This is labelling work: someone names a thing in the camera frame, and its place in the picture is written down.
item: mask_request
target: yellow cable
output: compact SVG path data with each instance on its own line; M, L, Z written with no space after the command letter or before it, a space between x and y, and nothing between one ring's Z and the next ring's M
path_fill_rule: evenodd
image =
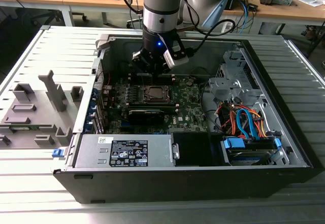
M266 134L265 134L265 132L264 132L263 121L261 121L261 128L262 128L262 133L263 133L264 137L267 138L267 136L266 136Z

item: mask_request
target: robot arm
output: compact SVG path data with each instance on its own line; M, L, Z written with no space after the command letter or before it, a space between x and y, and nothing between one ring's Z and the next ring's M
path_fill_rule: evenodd
M213 26L219 20L226 2L218 5L220 0L188 1L200 10L205 26ZM142 72L155 76L188 62L187 50L176 30L179 17L183 20L188 17L186 10L181 0L144 0L143 46L140 52L133 54L133 62Z

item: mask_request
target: label sticker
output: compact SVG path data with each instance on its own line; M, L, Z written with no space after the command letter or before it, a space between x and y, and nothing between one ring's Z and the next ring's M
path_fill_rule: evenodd
M111 140L110 166L112 167L147 167L147 140Z
M10 129L12 129L12 130L30 130L30 128L28 128L28 127L11 127Z
M99 144L110 144L113 141L113 137L98 137Z

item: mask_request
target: red cable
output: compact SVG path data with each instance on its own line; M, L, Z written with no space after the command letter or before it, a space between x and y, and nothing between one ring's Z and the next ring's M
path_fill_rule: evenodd
M111 73L108 73L108 83L107 83L107 86L110 84L110 81L111 81Z

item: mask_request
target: aluminum profile table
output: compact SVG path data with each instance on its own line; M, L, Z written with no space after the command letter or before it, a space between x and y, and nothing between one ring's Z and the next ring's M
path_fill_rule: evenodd
M140 30L119 29L119 32ZM0 118L18 82L45 89L38 74L52 69L63 89L83 86L97 57L98 34L111 28L44 27L0 85ZM188 37L201 37L192 32ZM325 164L325 82L281 36L227 35L247 39L301 129ZM83 205L52 176L49 149L0 150L0 218L5 223L324 223L325 174L291 184L268 199Z

